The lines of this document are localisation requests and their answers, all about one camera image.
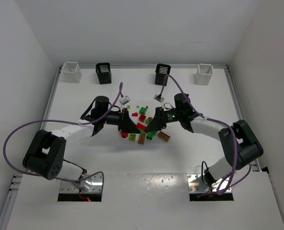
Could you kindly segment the lime rounded lego brick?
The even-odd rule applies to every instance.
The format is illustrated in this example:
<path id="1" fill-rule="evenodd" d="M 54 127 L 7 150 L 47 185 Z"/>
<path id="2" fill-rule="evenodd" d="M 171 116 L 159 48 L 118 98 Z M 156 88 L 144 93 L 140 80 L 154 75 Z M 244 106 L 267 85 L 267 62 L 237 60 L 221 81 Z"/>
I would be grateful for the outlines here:
<path id="1" fill-rule="evenodd" d="M 136 140 L 136 134 L 129 134 L 129 140 L 135 141 Z"/>

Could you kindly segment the lime square lego brick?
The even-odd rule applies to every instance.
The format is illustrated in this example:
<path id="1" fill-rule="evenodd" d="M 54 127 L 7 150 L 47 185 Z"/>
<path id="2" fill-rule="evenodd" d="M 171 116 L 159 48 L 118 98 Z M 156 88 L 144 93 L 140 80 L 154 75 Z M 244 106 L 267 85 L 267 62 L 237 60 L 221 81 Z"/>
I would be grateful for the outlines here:
<path id="1" fill-rule="evenodd" d="M 149 125 L 152 120 L 153 120 L 152 117 L 148 117 L 145 122 L 146 122 L 147 125 Z"/>

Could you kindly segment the tan thin lego plate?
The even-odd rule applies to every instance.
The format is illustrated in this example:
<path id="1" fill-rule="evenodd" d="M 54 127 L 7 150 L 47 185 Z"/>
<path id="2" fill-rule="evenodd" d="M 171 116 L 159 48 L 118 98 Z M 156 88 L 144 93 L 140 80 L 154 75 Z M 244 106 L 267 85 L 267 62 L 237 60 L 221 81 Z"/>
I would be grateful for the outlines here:
<path id="1" fill-rule="evenodd" d="M 141 144 L 141 145 L 144 145 L 145 139 L 146 139 L 146 133 L 142 133 L 142 134 L 139 135 L 137 143 Z"/>

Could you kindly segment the red lego brick mid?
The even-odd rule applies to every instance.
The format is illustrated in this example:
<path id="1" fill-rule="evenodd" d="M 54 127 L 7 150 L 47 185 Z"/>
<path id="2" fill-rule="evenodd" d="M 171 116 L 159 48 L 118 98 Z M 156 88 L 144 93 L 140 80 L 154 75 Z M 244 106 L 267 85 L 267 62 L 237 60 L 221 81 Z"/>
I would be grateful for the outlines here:
<path id="1" fill-rule="evenodd" d="M 144 122 L 145 120 L 146 120 L 146 116 L 145 115 L 140 115 L 139 121 Z"/>

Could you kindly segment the green long lego brick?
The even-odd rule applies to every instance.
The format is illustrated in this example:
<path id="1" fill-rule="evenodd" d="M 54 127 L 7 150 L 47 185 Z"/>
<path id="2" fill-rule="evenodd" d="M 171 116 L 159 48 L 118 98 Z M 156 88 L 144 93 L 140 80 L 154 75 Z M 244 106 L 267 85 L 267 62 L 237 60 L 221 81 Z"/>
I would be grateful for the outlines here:
<path id="1" fill-rule="evenodd" d="M 155 133 L 149 132 L 149 133 L 147 133 L 146 138 L 152 140 L 153 137 L 155 136 L 155 134 L 156 134 L 156 132 Z"/>

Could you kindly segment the brown long lego plate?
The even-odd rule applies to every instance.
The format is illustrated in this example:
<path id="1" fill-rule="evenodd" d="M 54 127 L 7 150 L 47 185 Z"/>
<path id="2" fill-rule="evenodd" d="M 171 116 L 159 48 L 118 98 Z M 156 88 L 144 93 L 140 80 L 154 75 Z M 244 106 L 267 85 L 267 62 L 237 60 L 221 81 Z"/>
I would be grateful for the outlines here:
<path id="1" fill-rule="evenodd" d="M 160 132 L 158 133 L 158 137 L 159 137 L 160 139 L 166 141 L 166 142 L 168 142 L 169 139 L 170 139 L 170 136 L 167 135 L 167 134 L 165 134 L 165 133 L 162 132 L 162 131 L 160 131 Z"/>

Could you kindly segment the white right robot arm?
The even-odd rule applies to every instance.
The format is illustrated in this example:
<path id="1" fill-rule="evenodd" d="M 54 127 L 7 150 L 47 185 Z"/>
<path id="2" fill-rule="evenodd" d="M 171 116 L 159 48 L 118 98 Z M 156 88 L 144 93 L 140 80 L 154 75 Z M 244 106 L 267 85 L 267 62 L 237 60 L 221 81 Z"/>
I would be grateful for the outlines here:
<path id="1" fill-rule="evenodd" d="M 239 120 L 224 124 L 195 112 L 190 106 L 188 94 L 174 96 L 175 106 L 164 110 L 157 107 L 155 115 L 145 132 L 161 131 L 168 123 L 179 122 L 183 129 L 220 141 L 224 157 L 202 173 L 202 182 L 211 186 L 221 178 L 230 176 L 263 155 L 263 148 L 249 124 Z"/>

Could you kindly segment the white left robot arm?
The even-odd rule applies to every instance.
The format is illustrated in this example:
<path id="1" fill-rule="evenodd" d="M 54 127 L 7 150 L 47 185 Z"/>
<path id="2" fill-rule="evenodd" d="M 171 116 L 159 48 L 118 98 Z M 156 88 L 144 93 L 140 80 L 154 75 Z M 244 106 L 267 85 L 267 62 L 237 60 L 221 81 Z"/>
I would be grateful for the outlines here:
<path id="1" fill-rule="evenodd" d="M 95 136 L 105 124 L 115 125 L 118 131 L 126 134 L 140 132 L 126 108 L 109 111 L 110 105 L 108 97 L 97 96 L 81 115 L 78 125 L 53 131 L 37 131 L 23 159 L 23 167 L 47 180 L 57 178 L 80 182 L 87 171 L 64 159 L 66 147 Z"/>

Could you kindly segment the green square lego brick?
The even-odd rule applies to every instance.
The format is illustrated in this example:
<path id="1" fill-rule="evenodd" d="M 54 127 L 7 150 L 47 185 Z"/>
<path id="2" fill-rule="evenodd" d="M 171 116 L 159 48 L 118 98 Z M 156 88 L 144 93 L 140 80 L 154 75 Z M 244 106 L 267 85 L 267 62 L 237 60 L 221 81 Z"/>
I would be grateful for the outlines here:
<path id="1" fill-rule="evenodd" d="M 142 115 L 145 115 L 147 110 L 148 109 L 146 107 L 141 107 L 140 110 L 139 110 L 139 113 L 142 114 Z"/>

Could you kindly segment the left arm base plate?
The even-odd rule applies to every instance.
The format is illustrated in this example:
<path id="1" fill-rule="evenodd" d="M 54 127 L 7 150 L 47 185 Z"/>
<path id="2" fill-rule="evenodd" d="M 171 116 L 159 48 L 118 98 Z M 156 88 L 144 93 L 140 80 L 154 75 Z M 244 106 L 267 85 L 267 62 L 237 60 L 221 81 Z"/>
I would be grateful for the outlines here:
<path id="1" fill-rule="evenodd" d="M 104 176 L 99 173 L 84 181 L 71 183 L 61 181 L 60 194 L 78 194 L 81 191 L 83 194 L 99 194 L 102 192 Z"/>

